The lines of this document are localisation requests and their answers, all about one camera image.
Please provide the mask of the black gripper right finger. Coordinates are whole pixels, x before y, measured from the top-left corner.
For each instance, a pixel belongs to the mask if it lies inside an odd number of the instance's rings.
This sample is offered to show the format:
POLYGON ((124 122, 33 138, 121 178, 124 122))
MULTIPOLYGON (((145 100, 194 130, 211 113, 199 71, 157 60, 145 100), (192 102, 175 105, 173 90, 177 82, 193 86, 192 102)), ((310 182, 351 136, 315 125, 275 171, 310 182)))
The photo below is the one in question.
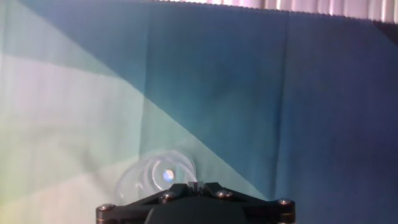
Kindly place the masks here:
POLYGON ((248 218, 266 221, 266 223, 295 223, 295 202, 291 199, 262 200, 222 187, 217 182, 197 182, 196 194, 231 202, 242 208, 248 218))

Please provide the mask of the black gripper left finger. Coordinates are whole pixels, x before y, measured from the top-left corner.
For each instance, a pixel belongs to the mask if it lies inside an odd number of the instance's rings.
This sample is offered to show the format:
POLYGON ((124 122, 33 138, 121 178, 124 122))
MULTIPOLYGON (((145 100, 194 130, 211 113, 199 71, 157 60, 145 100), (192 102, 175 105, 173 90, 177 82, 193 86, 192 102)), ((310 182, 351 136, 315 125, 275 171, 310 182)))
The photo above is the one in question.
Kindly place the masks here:
POLYGON ((123 223, 127 220, 145 220, 149 212, 158 206, 194 196, 197 183, 173 184, 169 189, 127 205, 105 203, 96 208, 96 224, 123 223))

